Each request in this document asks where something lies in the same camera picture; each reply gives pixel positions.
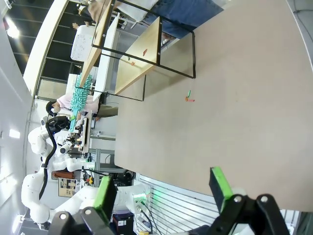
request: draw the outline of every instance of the small orange object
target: small orange object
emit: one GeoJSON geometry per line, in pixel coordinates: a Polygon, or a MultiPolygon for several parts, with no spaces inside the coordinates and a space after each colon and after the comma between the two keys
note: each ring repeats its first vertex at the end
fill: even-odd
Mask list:
{"type": "Polygon", "coordinates": [[[142,55],[142,56],[145,56],[145,54],[147,53],[147,50],[148,50],[148,49],[145,49],[145,50],[144,50],[144,52],[143,52],[143,55],[142,55]]]}
{"type": "Polygon", "coordinates": [[[188,99],[188,97],[187,97],[187,96],[186,96],[185,100],[186,100],[186,102],[195,102],[195,100],[194,100],[194,99],[188,99]]]}

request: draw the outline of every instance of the small green object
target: small green object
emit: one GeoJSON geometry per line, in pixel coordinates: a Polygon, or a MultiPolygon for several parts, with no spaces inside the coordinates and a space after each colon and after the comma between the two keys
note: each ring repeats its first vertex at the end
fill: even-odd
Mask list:
{"type": "Polygon", "coordinates": [[[233,195],[233,192],[224,173],[222,172],[222,169],[219,166],[211,168],[210,187],[217,206],[219,210],[222,211],[226,201],[233,195]]]}
{"type": "Polygon", "coordinates": [[[93,207],[107,225],[110,223],[115,197],[116,189],[112,178],[102,177],[93,207]]]}

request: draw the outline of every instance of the white wall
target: white wall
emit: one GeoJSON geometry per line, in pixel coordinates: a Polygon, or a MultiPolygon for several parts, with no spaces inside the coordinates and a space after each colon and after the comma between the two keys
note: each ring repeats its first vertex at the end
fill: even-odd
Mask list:
{"type": "Polygon", "coordinates": [[[21,184],[25,176],[23,145],[32,98],[17,66],[2,21],[0,42],[0,228],[1,234],[8,235],[11,234],[16,215],[24,213],[20,199],[21,184]],[[10,129],[19,131],[20,138],[9,137],[10,129]]]}

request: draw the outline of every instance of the black cable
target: black cable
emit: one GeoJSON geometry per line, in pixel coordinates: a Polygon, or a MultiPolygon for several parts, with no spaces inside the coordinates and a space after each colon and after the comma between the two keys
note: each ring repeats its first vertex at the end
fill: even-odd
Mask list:
{"type": "Polygon", "coordinates": [[[147,207],[146,204],[144,204],[144,202],[141,202],[141,204],[143,204],[143,205],[148,209],[148,211],[149,211],[149,213],[150,213],[150,215],[151,215],[151,218],[152,218],[152,220],[153,220],[153,222],[154,222],[154,224],[155,224],[155,226],[156,226],[156,230],[158,230],[158,232],[162,235],[161,231],[160,231],[160,230],[158,229],[158,227],[157,227],[157,224],[156,224],[156,222],[155,222],[155,219],[153,218],[153,215],[152,215],[152,213],[151,213],[151,210],[147,207]]]}
{"type": "Polygon", "coordinates": [[[49,123],[47,122],[45,124],[45,128],[49,134],[49,138],[51,139],[52,141],[52,144],[53,144],[53,148],[51,150],[51,152],[48,154],[48,156],[46,157],[45,159],[45,168],[44,168],[44,183],[43,183],[43,186],[40,190],[40,193],[39,193],[39,200],[41,199],[41,197],[43,196],[44,194],[44,191],[45,191],[45,187],[47,186],[47,182],[48,182],[48,171],[47,171],[47,166],[48,166],[48,163],[50,161],[50,159],[52,158],[53,154],[55,153],[55,150],[57,149],[57,143],[55,142],[55,139],[53,137],[53,134],[49,128],[49,123]]]}
{"type": "Polygon", "coordinates": [[[313,43],[313,38],[312,38],[311,34],[309,33],[307,27],[304,25],[304,23],[302,22],[301,18],[300,18],[299,15],[298,15],[298,13],[299,13],[300,11],[312,11],[312,10],[309,10],[309,9],[297,10],[297,7],[296,7],[296,5],[295,5],[295,0],[293,0],[293,6],[294,6],[294,12],[293,12],[293,13],[297,15],[298,20],[302,23],[303,27],[305,28],[306,32],[308,33],[308,35],[309,35],[309,37],[310,37],[310,39],[311,39],[311,41],[312,41],[312,43],[313,43]]]}
{"type": "Polygon", "coordinates": [[[147,220],[149,221],[150,226],[151,226],[151,234],[153,234],[153,227],[152,227],[151,220],[149,219],[149,217],[147,216],[147,214],[146,214],[144,211],[142,211],[142,213],[143,213],[143,215],[147,218],[147,220]]]}
{"type": "Polygon", "coordinates": [[[86,170],[88,170],[88,171],[90,171],[90,172],[93,172],[93,173],[95,173],[95,174],[98,174],[98,175],[104,175],[104,176],[107,176],[106,174],[102,174],[101,172],[99,172],[99,171],[95,171],[95,170],[91,170],[91,169],[83,169],[83,171],[86,171],[86,170]]]}
{"type": "Polygon", "coordinates": [[[105,103],[105,104],[119,104],[119,103],[116,103],[116,102],[109,102],[109,103],[105,103]]]}
{"type": "Polygon", "coordinates": [[[109,155],[105,158],[104,163],[107,162],[107,158],[108,158],[109,156],[111,156],[111,154],[109,154],[109,155]]]}

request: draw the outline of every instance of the beige tabletop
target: beige tabletop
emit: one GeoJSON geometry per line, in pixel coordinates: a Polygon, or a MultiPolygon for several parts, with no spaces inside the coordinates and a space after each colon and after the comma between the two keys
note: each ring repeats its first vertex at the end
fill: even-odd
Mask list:
{"type": "MultiPolygon", "coordinates": [[[[195,35],[195,80],[156,70],[144,102],[120,100],[115,164],[206,194],[220,166],[251,197],[313,211],[313,72],[287,2],[243,0],[195,35]]],[[[188,39],[161,62],[190,72],[188,39]]],[[[141,98],[142,82],[122,95],[141,98]]]]}

